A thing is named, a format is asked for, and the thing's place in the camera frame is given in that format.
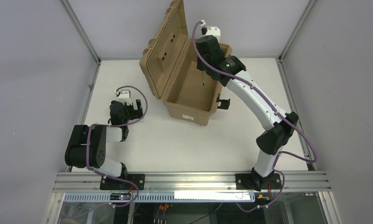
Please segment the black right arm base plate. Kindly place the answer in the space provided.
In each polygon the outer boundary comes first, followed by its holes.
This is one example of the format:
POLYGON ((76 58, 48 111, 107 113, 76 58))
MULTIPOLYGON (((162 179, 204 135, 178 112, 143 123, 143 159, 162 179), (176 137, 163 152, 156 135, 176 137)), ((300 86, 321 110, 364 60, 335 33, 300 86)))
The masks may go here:
POLYGON ((262 191, 262 190, 271 190, 273 189, 281 189, 282 181, 280 174, 274 173, 272 174, 267 180, 264 181, 263 184, 259 188, 255 188, 253 186, 253 180, 251 174, 247 173, 237 173, 235 174, 235 184, 237 190, 255 190, 255 191, 262 191))

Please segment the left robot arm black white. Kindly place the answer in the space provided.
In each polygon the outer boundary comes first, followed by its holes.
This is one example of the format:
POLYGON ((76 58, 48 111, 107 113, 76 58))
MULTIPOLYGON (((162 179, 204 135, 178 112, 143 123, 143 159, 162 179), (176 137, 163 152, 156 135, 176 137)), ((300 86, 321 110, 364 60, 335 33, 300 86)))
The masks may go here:
POLYGON ((128 179, 128 171, 124 163, 110 158, 106 154, 109 142, 126 141, 131 120, 141 119, 143 108, 141 100, 133 103, 113 100, 110 104, 110 118, 107 125, 75 125, 67 145, 64 160, 68 166, 90 168, 106 176, 128 179))

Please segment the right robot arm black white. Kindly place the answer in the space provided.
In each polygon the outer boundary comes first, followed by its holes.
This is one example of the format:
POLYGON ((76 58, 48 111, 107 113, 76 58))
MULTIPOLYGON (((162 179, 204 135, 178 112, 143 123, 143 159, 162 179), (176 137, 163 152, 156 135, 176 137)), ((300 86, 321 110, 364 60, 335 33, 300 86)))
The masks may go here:
POLYGON ((235 93, 264 128, 264 133, 256 139, 260 149, 257 162, 251 170, 251 178, 244 183, 248 189, 261 191, 274 174, 278 152, 293 135, 299 117, 295 112, 287 113, 275 106, 253 81, 246 66, 237 57, 224 55, 216 37, 203 36, 193 46, 198 53, 197 69, 235 93))

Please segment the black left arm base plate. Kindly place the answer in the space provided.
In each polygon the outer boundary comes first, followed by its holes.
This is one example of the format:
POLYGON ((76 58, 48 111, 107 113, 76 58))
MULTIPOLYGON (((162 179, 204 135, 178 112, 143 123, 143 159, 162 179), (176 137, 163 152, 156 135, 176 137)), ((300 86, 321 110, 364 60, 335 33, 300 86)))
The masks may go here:
MULTIPOLYGON (((127 180, 133 182, 139 190, 144 190, 145 187, 145 174, 128 174, 127 180)), ((129 190, 132 184, 127 182, 118 181, 112 178, 101 178, 100 190, 129 190)))

